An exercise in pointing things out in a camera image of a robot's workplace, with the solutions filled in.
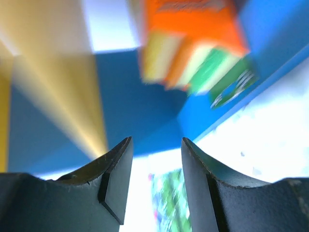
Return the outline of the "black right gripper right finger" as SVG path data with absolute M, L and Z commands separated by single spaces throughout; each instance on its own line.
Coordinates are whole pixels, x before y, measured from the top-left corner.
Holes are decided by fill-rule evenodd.
M 188 138 L 182 139 L 181 153 L 193 231 L 308 231 L 307 178 L 275 183 L 252 178 L 209 156 Z

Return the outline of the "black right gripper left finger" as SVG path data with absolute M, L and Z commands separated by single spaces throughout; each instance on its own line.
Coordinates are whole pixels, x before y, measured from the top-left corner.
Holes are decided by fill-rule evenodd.
M 0 175 L 3 232 L 117 232 L 126 213 L 133 140 L 61 176 Z

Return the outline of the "Scrub Daddy sponge pack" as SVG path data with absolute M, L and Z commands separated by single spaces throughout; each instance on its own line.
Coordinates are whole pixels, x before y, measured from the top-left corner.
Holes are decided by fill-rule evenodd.
M 133 0 L 131 9 L 143 82 L 208 94 L 218 108 L 257 81 L 233 1 Z

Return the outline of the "blue shelf unit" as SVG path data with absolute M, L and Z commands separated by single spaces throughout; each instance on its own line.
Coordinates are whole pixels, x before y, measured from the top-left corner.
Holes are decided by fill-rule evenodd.
M 132 0 L 0 3 L 2 171 L 84 166 L 132 137 L 134 156 L 180 165 L 186 137 L 241 172 L 303 175 L 309 145 L 309 3 L 233 0 L 257 81 L 211 108 L 208 94 L 148 84 Z

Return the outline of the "Vileda sponge pack far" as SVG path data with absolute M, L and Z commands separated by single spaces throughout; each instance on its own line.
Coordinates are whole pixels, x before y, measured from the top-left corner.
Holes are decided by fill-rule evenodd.
M 149 174 L 151 198 L 158 232 L 191 232 L 190 212 L 182 169 Z

